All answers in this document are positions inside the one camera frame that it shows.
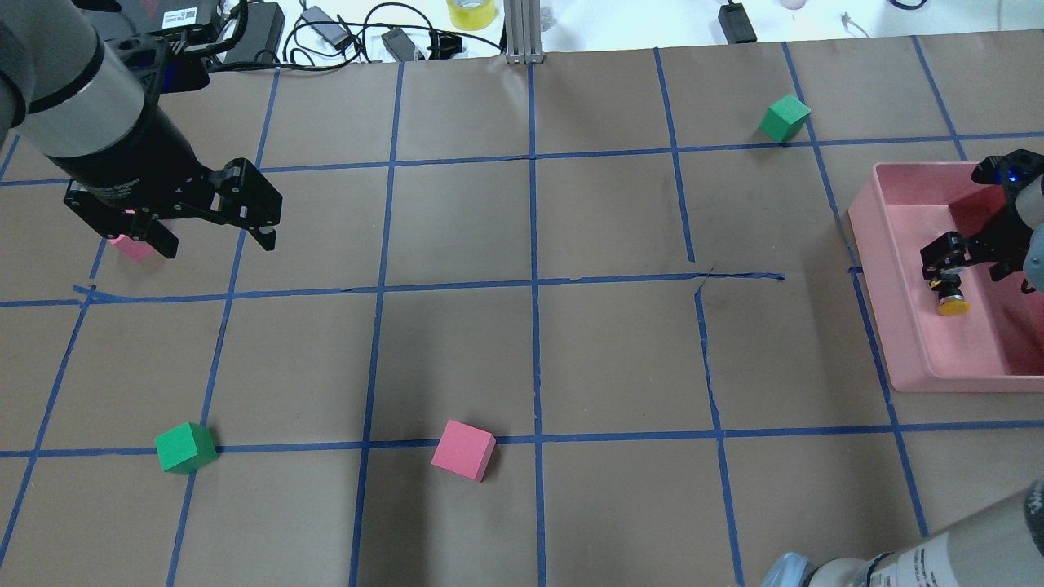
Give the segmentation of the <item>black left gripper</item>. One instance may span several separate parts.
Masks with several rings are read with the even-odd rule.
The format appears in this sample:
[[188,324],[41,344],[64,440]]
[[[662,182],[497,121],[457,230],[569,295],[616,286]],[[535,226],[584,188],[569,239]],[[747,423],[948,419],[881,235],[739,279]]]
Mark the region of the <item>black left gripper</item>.
[[101,237],[127,235],[173,259],[179,239],[161,222],[199,218],[234,224],[262,249],[276,248],[282,193],[243,157],[209,170],[159,105],[146,104],[113,146],[64,159],[64,205]]

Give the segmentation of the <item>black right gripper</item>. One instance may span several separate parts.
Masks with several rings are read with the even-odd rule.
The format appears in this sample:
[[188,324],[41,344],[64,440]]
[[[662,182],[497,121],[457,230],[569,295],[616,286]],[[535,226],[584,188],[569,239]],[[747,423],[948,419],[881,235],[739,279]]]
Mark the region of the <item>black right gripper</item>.
[[963,268],[987,264],[994,282],[1018,272],[1026,282],[1041,282],[1042,218],[1042,193],[1023,191],[973,237],[944,232],[921,249],[923,279],[929,284],[959,284]]

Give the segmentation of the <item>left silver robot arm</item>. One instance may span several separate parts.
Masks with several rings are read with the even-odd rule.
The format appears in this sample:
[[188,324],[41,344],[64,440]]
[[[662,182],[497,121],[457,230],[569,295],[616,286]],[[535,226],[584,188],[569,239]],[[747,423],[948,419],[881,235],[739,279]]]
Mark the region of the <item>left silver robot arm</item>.
[[106,239],[121,236],[174,258],[168,220],[199,218],[250,232],[276,248],[282,194],[250,160],[206,167],[161,110],[166,93],[204,88],[206,60],[246,32],[250,3],[237,4],[230,38],[190,44],[168,33],[106,42],[86,11],[117,1],[4,1],[2,131],[18,131],[70,182],[64,204]]

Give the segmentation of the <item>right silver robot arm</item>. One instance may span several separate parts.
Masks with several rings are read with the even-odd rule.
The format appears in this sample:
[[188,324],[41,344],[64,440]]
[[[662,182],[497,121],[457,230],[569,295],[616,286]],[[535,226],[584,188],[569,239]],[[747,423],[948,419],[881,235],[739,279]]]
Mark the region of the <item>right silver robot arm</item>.
[[[1041,391],[1042,297],[1020,281],[965,271],[971,309],[939,311],[918,252],[947,229],[978,229],[1002,208],[999,188],[932,196],[925,188],[865,187],[850,215],[892,388],[898,391]],[[920,543],[875,558],[813,567],[784,554],[768,586],[1040,586],[1042,482],[962,518]]]

